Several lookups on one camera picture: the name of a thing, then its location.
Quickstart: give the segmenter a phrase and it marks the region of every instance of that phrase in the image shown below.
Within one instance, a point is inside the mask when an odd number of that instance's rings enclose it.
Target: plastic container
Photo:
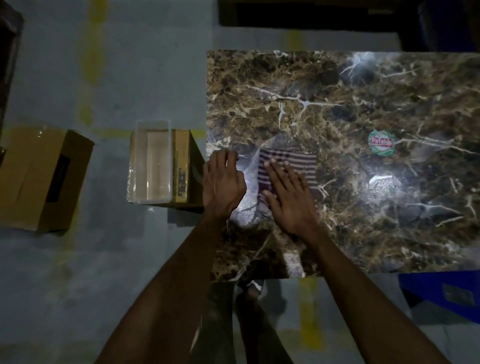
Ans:
[[[172,130],[169,121],[139,121],[135,129],[133,168],[134,204],[165,204],[172,199]]]

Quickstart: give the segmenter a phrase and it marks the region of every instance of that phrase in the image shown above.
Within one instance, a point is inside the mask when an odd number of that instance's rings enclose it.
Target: sticker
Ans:
[[[388,131],[378,132],[374,130],[368,136],[368,146],[379,156],[389,156],[395,150],[395,137]]]

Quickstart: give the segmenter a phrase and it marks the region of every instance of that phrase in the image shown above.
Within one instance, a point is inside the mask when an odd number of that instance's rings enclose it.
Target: forearm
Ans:
[[[447,363],[434,344],[328,238],[315,228],[305,239],[368,364]]]
[[[221,239],[203,218],[128,310],[97,363],[187,362]]]

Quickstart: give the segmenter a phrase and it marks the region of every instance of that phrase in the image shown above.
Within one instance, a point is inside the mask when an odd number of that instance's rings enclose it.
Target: person's left hand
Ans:
[[[237,152],[213,152],[204,165],[205,214],[228,219],[247,192],[243,173],[237,170]]]

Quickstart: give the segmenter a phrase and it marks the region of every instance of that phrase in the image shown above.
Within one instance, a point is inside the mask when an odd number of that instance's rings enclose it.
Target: purple striped fabric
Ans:
[[[310,188],[318,187],[317,178],[315,175],[317,172],[316,155],[269,148],[260,149],[260,157],[258,161],[257,211],[266,217],[271,217],[272,212],[270,211],[270,206],[268,205],[265,196],[260,192],[269,190],[271,193],[276,194],[276,191],[270,182],[264,166],[264,163],[271,158],[275,158],[279,163],[288,161],[295,172],[303,173],[305,175]]]

